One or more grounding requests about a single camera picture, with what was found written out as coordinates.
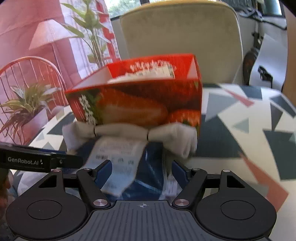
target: lamp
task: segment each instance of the lamp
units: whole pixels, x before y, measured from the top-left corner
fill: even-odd
[[[59,66],[57,55],[52,43],[60,39],[71,38],[71,37],[75,37],[75,35],[73,33],[70,33],[68,30],[66,30],[62,25],[60,25],[55,20],[53,19],[45,20],[38,24],[37,29],[32,38],[29,50],[38,48],[40,46],[50,43],[52,46],[52,51],[54,52],[55,61],[57,62],[57,67],[59,69],[59,72],[61,73],[61,68]]]

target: chair backrest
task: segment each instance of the chair backrest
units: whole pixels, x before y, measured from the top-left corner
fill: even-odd
[[[243,59],[236,12],[223,2],[173,0],[120,18],[130,58],[193,53],[203,83],[230,83]]]
[[[50,61],[37,56],[27,56],[16,59],[2,69],[0,69],[0,129],[9,120],[11,114],[7,112],[7,107],[2,107],[9,100],[17,99],[16,94],[11,90],[12,86],[21,89],[26,89],[32,84],[40,83],[42,85],[51,85],[51,87],[59,88],[60,90],[52,94],[52,99],[48,103],[49,109],[57,110],[59,107],[68,105],[65,97],[65,83],[58,71],[57,67]],[[47,113],[47,118],[52,118],[52,113]],[[16,144],[26,144],[33,138],[30,134],[27,136],[20,133],[21,128],[12,128],[0,133],[0,141],[11,142]]]

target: geometric patterned tablecloth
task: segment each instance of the geometric patterned tablecloth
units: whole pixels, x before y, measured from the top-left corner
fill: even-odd
[[[277,210],[273,241],[296,240],[295,116],[294,106],[277,90],[204,85],[198,150],[182,160],[208,173],[230,169],[264,195]],[[66,150],[62,126],[74,119],[65,107],[30,145]]]

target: black tire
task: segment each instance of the black tire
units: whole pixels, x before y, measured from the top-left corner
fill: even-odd
[[[242,72],[243,72],[245,85],[249,85],[251,71],[258,57],[258,53],[259,53],[259,49],[251,48],[251,50],[247,52],[246,56],[244,57]]]

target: black device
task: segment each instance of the black device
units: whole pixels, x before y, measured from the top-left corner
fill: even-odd
[[[58,167],[81,168],[80,156],[63,151],[47,150],[0,142],[0,168],[31,172],[50,172]]]
[[[6,211],[15,241],[268,241],[276,221],[272,204],[230,170],[220,175],[172,163],[182,192],[166,200],[111,204],[100,188],[112,173],[109,160],[76,174],[57,169],[17,198]],[[78,188],[81,199],[65,192]],[[219,188],[203,198],[206,188]]]

